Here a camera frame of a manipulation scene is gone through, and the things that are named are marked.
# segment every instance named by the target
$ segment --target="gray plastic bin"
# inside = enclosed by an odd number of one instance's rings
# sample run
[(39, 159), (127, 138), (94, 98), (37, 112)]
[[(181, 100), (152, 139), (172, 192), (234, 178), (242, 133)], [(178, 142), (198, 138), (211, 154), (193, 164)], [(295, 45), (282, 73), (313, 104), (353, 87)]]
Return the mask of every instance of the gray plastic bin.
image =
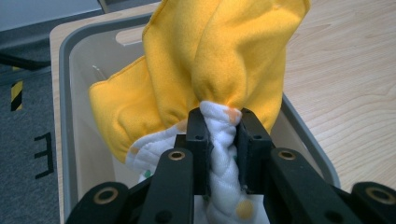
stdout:
[[(120, 44), (116, 35), (139, 28), (150, 15), (88, 25), (76, 30), (61, 45), (60, 102), (64, 165), (64, 217), (90, 188), (119, 181), (131, 187), (138, 174), (110, 154), (92, 117), (88, 89), (144, 54), (141, 41)], [(330, 184), (339, 187), (337, 174), (318, 142), (284, 96), (272, 130), (278, 147), (301, 152)]]

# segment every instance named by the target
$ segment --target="fabric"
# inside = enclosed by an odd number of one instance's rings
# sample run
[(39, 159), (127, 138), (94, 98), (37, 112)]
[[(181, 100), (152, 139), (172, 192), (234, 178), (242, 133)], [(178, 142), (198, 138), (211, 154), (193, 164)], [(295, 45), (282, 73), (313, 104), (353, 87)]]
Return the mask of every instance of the fabric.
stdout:
[(185, 132), (190, 110), (200, 106), (215, 144), (214, 193), (197, 200), (196, 217), (263, 220), (256, 199), (240, 190), (231, 140), (243, 107), (271, 131), (286, 45), (308, 9), (308, 0), (162, 1), (143, 32), (145, 56), (90, 88), (92, 113), (111, 152), (142, 178), (152, 175), (161, 153)]

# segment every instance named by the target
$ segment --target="white cloth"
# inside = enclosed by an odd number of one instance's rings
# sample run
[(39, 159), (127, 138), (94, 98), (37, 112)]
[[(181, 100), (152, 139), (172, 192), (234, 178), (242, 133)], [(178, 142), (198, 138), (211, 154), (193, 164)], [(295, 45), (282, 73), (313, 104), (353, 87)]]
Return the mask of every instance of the white cloth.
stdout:
[[(210, 139), (214, 146), (210, 158), (210, 198), (195, 196), (194, 223), (269, 223), (262, 206), (262, 196), (246, 195), (241, 190), (236, 166), (236, 147), (233, 140), (236, 125), (242, 113), (226, 105), (208, 101), (200, 104)], [(147, 135), (131, 146), (137, 154), (129, 152), (126, 164), (142, 170), (142, 179), (155, 172), (158, 160), (165, 150), (173, 147), (179, 125), (160, 133)]]

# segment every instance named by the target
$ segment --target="yellow towel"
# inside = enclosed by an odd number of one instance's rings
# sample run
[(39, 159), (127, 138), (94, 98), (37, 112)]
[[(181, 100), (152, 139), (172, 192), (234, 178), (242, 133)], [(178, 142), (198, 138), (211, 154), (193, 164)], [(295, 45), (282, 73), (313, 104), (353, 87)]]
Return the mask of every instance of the yellow towel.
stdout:
[(90, 88), (111, 152), (125, 162), (134, 142), (202, 101), (249, 108), (270, 131), (286, 45), (308, 9), (308, 0), (163, 0), (143, 33), (145, 56)]

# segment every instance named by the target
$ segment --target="wooden table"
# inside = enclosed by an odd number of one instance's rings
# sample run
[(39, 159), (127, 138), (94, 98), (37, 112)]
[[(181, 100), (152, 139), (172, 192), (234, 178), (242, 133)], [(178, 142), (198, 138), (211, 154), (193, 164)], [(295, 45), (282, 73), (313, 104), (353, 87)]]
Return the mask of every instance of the wooden table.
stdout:
[[(61, 222), (59, 47), (79, 27), (155, 8), (147, 5), (70, 22), (50, 34)], [(396, 189), (395, 64), (392, 0), (312, 0), (289, 43), (285, 93), (331, 159), (344, 190), (359, 181)]]

